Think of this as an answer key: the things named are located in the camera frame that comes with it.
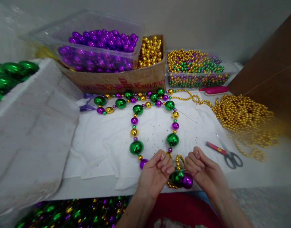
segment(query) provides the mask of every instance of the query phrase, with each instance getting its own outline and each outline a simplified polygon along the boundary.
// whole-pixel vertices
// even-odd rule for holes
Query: white wall
[[[0,0],[45,21],[90,9],[143,22],[168,49],[214,49],[245,63],[291,14],[291,0]]]

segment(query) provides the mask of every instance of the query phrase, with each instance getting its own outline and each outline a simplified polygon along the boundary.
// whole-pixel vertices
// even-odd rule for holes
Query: hand
[[[138,181],[137,193],[156,200],[170,174],[174,171],[173,160],[160,149],[143,167]]]
[[[184,167],[208,197],[215,198],[219,193],[229,191],[220,166],[209,159],[199,147],[194,147],[185,160]]]

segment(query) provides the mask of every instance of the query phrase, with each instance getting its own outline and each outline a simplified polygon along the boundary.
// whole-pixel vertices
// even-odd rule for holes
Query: white table
[[[214,104],[216,98],[222,96],[203,95],[202,99],[209,100]],[[242,149],[246,152],[251,150],[244,147]],[[233,151],[242,159],[244,166],[226,174],[231,189],[291,185],[291,140],[281,137],[278,146],[263,149],[263,151],[266,154],[265,162],[244,157],[237,150]],[[116,182],[115,176],[95,177],[86,180],[80,177],[63,179],[59,190],[49,200],[132,195],[135,193],[135,187],[125,191],[116,191]],[[200,190],[200,188],[194,183],[191,190]],[[162,192],[180,191],[187,190],[164,188]]]

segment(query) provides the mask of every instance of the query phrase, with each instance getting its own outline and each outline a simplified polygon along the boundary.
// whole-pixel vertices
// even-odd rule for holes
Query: plastic container
[[[120,34],[138,36],[134,51],[120,52],[98,47],[73,44],[68,41],[72,32],[106,29],[117,30]],[[82,10],[63,20],[45,25],[28,33],[30,39],[41,42],[70,69],[87,72],[118,73],[133,70],[138,63],[144,25],[136,24],[109,14]]]
[[[210,50],[201,50],[214,54]],[[165,72],[168,77],[168,82],[172,88],[206,88],[214,86],[222,86],[231,76],[231,74],[239,71],[232,63],[221,63],[224,66],[224,72],[222,73],[172,73],[168,67],[168,55],[173,50],[166,51]]]

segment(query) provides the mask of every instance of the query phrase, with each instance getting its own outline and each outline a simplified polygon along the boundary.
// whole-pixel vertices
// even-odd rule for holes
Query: red clothing
[[[156,221],[161,219],[163,222],[164,218],[191,227],[223,227],[220,218],[206,202],[185,193],[160,194],[145,227],[153,227]]]

